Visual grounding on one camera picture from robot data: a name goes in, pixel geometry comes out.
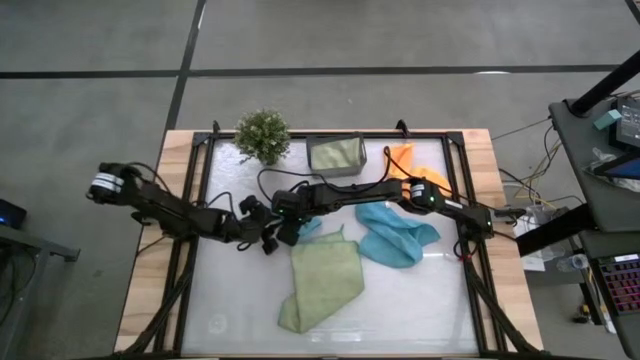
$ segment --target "gray desk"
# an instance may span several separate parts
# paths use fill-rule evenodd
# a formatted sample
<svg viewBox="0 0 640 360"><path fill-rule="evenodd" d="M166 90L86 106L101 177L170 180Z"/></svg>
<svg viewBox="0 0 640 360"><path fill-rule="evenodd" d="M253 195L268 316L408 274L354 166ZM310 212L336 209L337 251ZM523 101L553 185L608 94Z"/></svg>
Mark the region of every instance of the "gray desk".
<svg viewBox="0 0 640 360"><path fill-rule="evenodd" d="M591 117L585 119L574 117L564 103L551 104L549 111L598 228L606 232L640 231L640 194L609 185L582 171L593 161L594 147L617 156L623 154L609 146L608 130L597 131L593 127L593 121L610 110L610 105L610 101L600 103L591 111Z"/></svg>

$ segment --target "black stand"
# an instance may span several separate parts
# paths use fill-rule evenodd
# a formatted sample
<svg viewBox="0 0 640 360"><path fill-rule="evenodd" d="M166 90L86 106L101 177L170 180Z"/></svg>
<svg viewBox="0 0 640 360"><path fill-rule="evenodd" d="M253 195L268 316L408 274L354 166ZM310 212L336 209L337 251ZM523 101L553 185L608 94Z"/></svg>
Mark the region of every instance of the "black stand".
<svg viewBox="0 0 640 360"><path fill-rule="evenodd" d="M526 256L575 235L582 230L595 229L596 224L591 217L589 206L582 204L539 228L518 236L516 241L518 242L520 256Z"/></svg>
<svg viewBox="0 0 640 360"><path fill-rule="evenodd" d="M587 116L589 110L631 80L638 72L640 72L640 50L572 103L569 111L578 117Z"/></svg>

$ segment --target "orange cloth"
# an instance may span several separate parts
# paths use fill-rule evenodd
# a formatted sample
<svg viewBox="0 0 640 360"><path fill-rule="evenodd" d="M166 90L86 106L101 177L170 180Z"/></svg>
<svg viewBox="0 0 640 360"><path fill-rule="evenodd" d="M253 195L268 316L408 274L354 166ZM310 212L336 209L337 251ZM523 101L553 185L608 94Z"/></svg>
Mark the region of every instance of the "orange cloth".
<svg viewBox="0 0 640 360"><path fill-rule="evenodd" d="M449 180L444 176L440 175L437 171L429 169L425 166L413 167L413 144L404 144L391 147L391 158L398 163L398 165L410 173L414 177L425 178L432 183L435 183L443 188L449 190L444 191L440 189L440 192L444 196L451 196L451 186L449 185ZM398 169L393 163L389 168L389 176L390 178L396 179L406 179L407 175L402 172L402 170ZM405 188L409 189L409 184L404 185Z"/></svg>

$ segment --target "wooden table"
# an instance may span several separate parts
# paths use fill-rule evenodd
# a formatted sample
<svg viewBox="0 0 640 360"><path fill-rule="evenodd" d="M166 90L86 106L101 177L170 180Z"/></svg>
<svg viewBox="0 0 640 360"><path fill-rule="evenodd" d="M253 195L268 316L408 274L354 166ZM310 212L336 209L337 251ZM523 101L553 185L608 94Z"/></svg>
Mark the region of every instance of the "wooden table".
<svg viewBox="0 0 640 360"><path fill-rule="evenodd" d="M412 132L442 132L445 130L412 130ZM498 173L498 166L489 131L486 129L456 129L446 131L462 131L473 185L477 201L493 207L503 206L506 202L502 182ZM187 171L187 163L191 150L193 130L174 130L167 132L160 155L158 173L167 182L174 194L181 194ZM195 199L202 169L204 155L198 157L195 184L193 186ZM496 230L511 234L508 225L496 225ZM160 229L150 226L144 229L140 247L143 247L161 236ZM491 263L491 270L495 282L498 302L505 310L516 328L533 346L542 349L542 340L536 321L527 281L520 262L520 255L516 244L504 237L497 236L488 240L487 248ZM126 349L147 326L162 302L162 294L171 253L170 239L166 239L145 251L144 256L136 259L129 284L129 291L124 306L120 329L116 338L114 351ZM177 303L168 319L165 348L173 345L175 321L179 303ZM490 348L495 349L495 339L490 316L483 308L484 325Z"/></svg>

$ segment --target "keyboard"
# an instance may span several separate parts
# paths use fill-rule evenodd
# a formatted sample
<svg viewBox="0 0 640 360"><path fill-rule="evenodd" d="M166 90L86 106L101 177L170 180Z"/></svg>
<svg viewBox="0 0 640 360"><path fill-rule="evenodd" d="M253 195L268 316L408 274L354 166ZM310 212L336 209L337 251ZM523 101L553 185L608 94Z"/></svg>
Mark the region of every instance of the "keyboard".
<svg viewBox="0 0 640 360"><path fill-rule="evenodd" d="M618 315L640 313L640 254L597 259L609 303Z"/></svg>

